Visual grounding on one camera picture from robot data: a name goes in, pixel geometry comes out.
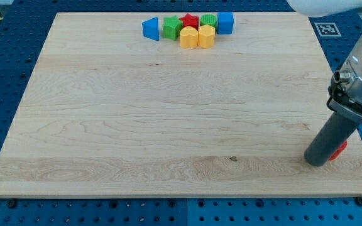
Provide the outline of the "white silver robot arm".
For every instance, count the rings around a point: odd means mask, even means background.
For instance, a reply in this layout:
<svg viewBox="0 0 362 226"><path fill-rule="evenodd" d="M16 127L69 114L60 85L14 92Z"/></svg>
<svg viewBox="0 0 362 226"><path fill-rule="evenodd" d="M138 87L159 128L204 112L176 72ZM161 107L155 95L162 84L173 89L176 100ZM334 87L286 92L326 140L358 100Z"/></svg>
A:
<svg viewBox="0 0 362 226"><path fill-rule="evenodd" d="M298 13L318 18L362 7L362 0L288 0ZM344 63L334 72L327 106L336 126L362 124L362 35Z"/></svg>

